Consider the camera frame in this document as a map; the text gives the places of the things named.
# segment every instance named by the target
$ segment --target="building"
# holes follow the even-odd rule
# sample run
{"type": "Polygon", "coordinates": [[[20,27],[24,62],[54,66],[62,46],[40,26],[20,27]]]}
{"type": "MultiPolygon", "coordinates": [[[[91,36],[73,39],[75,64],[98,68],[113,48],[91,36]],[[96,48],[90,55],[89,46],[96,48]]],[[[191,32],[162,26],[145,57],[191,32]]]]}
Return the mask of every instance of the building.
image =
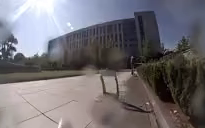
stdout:
{"type": "Polygon", "coordinates": [[[136,12],[134,18],[96,24],[73,31],[49,41],[49,53],[63,48],[62,61],[69,64],[82,48],[97,43],[102,48],[117,48],[126,57],[142,56],[144,42],[152,42],[154,52],[160,52],[158,25],[153,11],[136,12]]]}

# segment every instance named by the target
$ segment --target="lawn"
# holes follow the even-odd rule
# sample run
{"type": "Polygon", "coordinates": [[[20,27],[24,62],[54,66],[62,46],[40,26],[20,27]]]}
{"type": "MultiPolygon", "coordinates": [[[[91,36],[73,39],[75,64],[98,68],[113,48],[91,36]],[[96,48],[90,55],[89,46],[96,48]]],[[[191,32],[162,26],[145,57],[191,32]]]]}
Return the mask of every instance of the lawn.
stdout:
{"type": "Polygon", "coordinates": [[[42,71],[37,73],[9,73],[0,74],[0,84],[35,81],[35,80],[47,80],[54,78],[72,77],[83,75],[81,71],[42,71]]]}

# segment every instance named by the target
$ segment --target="metal post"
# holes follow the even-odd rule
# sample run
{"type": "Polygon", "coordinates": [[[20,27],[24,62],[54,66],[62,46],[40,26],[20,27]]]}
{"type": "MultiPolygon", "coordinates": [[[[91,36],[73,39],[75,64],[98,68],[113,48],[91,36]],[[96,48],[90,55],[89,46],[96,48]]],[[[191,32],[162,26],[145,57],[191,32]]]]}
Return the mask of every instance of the metal post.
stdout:
{"type": "Polygon", "coordinates": [[[100,75],[100,80],[102,83],[103,94],[106,94],[106,87],[105,87],[104,78],[102,75],[100,75]]]}
{"type": "Polygon", "coordinates": [[[117,98],[119,98],[119,85],[118,85],[118,78],[116,72],[115,72],[115,81],[116,81],[116,88],[117,88],[117,98]]]}

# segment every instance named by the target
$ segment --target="paved walkway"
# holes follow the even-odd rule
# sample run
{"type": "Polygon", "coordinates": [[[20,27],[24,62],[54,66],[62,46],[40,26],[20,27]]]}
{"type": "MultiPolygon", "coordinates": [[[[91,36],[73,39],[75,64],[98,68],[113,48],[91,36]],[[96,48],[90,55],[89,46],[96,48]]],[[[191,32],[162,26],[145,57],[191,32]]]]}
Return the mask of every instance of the paved walkway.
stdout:
{"type": "MultiPolygon", "coordinates": [[[[143,87],[129,78],[129,72],[118,75],[121,99],[147,110],[143,87]]],[[[115,92],[113,77],[105,84],[115,92]]],[[[0,85],[0,128],[150,128],[151,115],[102,96],[99,75],[0,85]]]]}

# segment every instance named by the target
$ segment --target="sky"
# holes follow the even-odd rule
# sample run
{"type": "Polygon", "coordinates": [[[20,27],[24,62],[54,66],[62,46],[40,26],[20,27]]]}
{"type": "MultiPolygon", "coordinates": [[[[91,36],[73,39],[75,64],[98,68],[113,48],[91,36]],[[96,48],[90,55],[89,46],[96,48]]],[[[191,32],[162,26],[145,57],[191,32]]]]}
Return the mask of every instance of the sky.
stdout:
{"type": "Polygon", "coordinates": [[[189,33],[192,21],[205,13],[205,5],[201,9],[197,7],[201,3],[191,7],[192,1],[0,0],[0,19],[8,22],[18,39],[17,51],[32,56],[45,52],[48,40],[65,33],[106,21],[133,18],[134,12],[152,10],[156,13],[161,42],[167,48],[174,48],[189,33]]]}

